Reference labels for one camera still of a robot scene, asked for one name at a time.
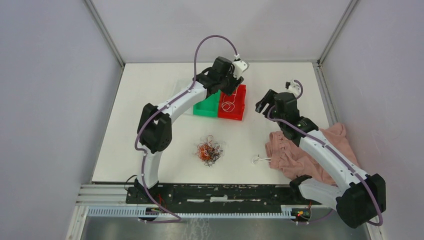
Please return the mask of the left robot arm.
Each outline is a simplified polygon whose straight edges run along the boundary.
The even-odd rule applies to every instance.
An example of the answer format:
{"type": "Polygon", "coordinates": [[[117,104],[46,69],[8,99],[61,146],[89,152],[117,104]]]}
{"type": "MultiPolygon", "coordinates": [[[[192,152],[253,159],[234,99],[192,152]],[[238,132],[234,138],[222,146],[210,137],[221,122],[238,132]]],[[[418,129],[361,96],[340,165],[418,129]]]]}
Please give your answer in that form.
{"type": "Polygon", "coordinates": [[[233,94],[244,81],[243,73],[249,63],[236,57],[229,60],[217,57],[212,66],[194,77],[186,88],[159,105],[147,103],[141,112],[134,148],[141,152],[141,170],[134,182],[138,197],[149,204],[158,195],[154,187],[159,182],[158,172],[163,151],[173,139],[173,123],[188,109],[218,91],[233,94]]]}

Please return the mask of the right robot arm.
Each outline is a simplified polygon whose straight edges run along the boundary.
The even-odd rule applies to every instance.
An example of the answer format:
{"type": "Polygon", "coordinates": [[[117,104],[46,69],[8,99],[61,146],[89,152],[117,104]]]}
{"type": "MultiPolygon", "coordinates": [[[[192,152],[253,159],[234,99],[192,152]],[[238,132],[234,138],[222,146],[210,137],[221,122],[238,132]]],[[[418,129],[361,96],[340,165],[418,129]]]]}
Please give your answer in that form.
{"type": "Polygon", "coordinates": [[[289,199],[295,204],[313,200],[336,211],[350,228],[362,224],[380,227],[386,210],[386,182],[375,173],[368,174],[352,163],[330,143],[310,119],[300,115],[297,98],[291,92],[269,89],[255,104],[255,111],[276,122],[289,140],[309,154],[335,181],[325,184],[310,175],[290,182],[289,199]]]}

